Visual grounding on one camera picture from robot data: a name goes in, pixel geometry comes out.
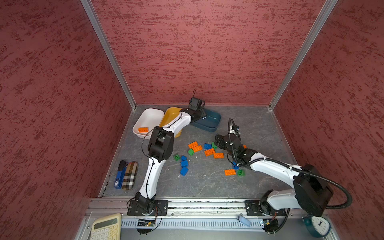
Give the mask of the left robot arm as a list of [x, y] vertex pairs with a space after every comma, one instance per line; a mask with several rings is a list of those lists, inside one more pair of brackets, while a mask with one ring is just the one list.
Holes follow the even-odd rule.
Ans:
[[148, 215], [155, 208], [155, 196], [162, 168], [174, 148], [175, 134], [184, 127], [206, 117], [204, 107], [181, 109], [178, 117], [164, 127], [156, 126], [148, 145], [149, 164], [142, 187], [135, 195], [135, 202], [140, 210]]

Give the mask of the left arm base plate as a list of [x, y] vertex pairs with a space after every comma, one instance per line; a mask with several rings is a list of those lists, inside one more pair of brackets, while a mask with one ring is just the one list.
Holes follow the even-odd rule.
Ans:
[[168, 211], [168, 200], [152, 200], [141, 204], [132, 200], [128, 204], [128, 216], [166, 216]]

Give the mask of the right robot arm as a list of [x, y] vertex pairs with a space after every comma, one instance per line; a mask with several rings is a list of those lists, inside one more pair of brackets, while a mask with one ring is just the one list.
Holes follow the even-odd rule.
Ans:
[[301, 167], [269, 158], [244, 147], [238, 134], [217, 134], [215, 145], [227, 151], [239, 168], [269, 175], [290, 186], [288, 190], [268, 190], [263, 195], [259, 208], [265, 215], [281, 209], [302, 209], [320, 217], [325, 210], [345, 209], [353, 202], [346, 188], [321, 176], [314, 166]]

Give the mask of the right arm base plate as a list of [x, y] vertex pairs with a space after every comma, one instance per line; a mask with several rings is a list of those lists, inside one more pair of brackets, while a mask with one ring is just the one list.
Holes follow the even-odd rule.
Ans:
[[286, 211], [275, 210], [269, 205], [260, 204], [260, 201], [256, 200], [246, 200], [245, 209], [247, 212], [247, 216], [251, 217], [282, 217], [286, 215]]

